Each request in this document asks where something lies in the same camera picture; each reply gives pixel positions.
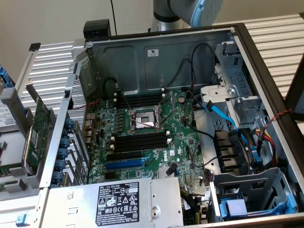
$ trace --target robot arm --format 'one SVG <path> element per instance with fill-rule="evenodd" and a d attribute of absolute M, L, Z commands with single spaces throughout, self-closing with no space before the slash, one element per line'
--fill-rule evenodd
<path fill-rule="evenodd" d="M 212 25 L 223 0 L 154 0 L 152 31 L 181 29 L 182 21 L 192 27 Z"/>

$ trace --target white wall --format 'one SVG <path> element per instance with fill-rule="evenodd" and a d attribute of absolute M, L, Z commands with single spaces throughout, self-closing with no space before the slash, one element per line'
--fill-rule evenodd
<path fill-rule="evenodd" d="M 118 34 L 146 32 L 152 0 L 113 0 Z M 110 19 L 110 0 L 0 0 L 0 64 L 16 81 L 31 43 L 82 38 L 87 20 Z M 216 22 L 304 12 L 304 0 L 224 0 Z"/>

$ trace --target black pcie slot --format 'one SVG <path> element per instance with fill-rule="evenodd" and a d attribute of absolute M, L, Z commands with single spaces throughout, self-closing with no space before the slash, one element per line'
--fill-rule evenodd
<path fill-rule="evenodd" d="M 168 147 L 167 136 L 164 132 L 116 137 L 114 146 L 115 152 L 141 151 Z"/>
<path fill-rule="evenodd" d="M 131 108 L 136 107 L 144 107 L 144 106 L 153 106 L 158 105 L 158 103 L 162 100 L 161 94 L 152 94 L 152 95 L 134 95 L 134 96 L 126 96 L 126 99 Z M 122 96 L 118 99 L 117 108 L 128 108 L 128 104 L 125 101 L 125 98 Z"/>
<path fill-rule="evenodd" d="M 136 151 L 131 153 L 112 153 L 106 156 L 107 161 L 127 160 L 135 158 L 142 158 L 142 152 Z"/>

